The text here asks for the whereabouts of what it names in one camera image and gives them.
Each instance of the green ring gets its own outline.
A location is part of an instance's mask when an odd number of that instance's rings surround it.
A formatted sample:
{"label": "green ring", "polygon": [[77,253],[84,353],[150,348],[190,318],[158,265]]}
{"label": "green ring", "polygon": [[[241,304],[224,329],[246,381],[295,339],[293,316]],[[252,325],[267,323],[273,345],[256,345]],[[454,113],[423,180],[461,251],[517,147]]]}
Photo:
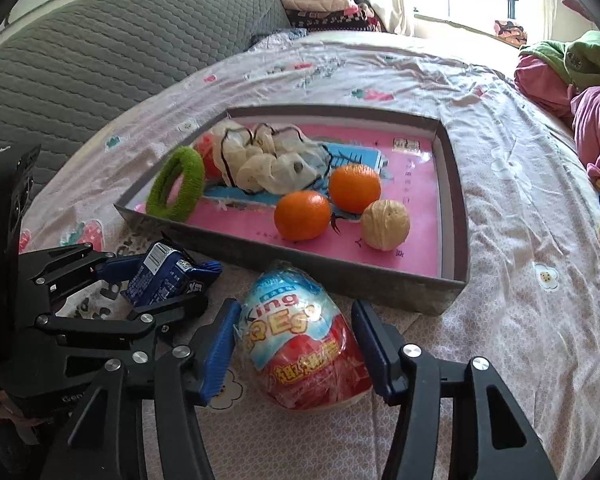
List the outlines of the green ring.
{"label": "green ring", "polygon": [[[167,207],[173,183],[184,174],[176,202]],[[159,218],[184,222],[202,196],[205,165],[200,154],[190,146],[178,148],[160,170],[146,200],[146,212]]]}

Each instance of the quilted mattress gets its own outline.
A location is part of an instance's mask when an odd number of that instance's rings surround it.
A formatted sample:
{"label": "quilted mattress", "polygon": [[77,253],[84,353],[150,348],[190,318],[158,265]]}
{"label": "quilted mattress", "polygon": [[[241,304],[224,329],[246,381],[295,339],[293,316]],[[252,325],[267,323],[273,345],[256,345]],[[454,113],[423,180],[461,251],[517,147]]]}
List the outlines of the quilted mattress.
{"label": "quilted mattress", "polygon": [[0,147],[40,143],[34,193],[109,121],[289,27],[280,0],[78,0],[0,46]]}

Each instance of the green clothing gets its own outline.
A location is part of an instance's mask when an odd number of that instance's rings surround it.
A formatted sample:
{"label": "green clothing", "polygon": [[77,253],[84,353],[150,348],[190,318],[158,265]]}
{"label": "green clothing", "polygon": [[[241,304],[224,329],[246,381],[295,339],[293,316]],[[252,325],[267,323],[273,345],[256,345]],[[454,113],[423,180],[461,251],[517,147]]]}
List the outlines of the green clothing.
{"label": "green clothing", "polygon": [[575,85],[578,91],[600,86],[600,33],[596,30],[585,32],[571,43],[547,40],[522,46],[520,54],[532,54],[542,59],[565,83]]}

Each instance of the walnut shell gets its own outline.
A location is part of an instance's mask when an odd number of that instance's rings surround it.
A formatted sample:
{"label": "walnut shell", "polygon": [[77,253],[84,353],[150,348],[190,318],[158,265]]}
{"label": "walnut shell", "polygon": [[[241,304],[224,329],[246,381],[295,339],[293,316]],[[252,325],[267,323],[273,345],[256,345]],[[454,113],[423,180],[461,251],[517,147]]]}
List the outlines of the walnut shell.
{"label": "walnut shell", "polygon": [[411,227],[409,213],[397,200],[376,200],[362,213],[362,238],[380,251],[393,251],[406,240]]}

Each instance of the tray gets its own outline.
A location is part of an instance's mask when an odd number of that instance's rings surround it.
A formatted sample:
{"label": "tray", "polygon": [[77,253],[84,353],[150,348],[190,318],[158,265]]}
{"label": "tray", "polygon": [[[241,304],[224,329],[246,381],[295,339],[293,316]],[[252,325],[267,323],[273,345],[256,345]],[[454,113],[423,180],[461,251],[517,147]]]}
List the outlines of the tray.
{"label": "tray", "polygon": [[[223,186],[206,189],[185,223],[147,215],[144,201],[171,153],[116,203],[132,229],[162,230],[188,249],[254,270],[287,260],[330,292],[408,311],[441,314],[462,291],[469,279],[466,212],[458,168],[440,121],[348,106],[229,108],[181,145],[225,118],[244,126],[295,124],[327,145],[332,166],[362,162],[373,167],[382,179],[382,198],[400,200],[410,213],[405,243],[391,252],[371,249],[362,241],[359,216],[336,208],[331,227],[320,237],[288,242],[273,223],[279,197],[246,195]],[[326,192],[326,186],[318,181],[314,189]]]}

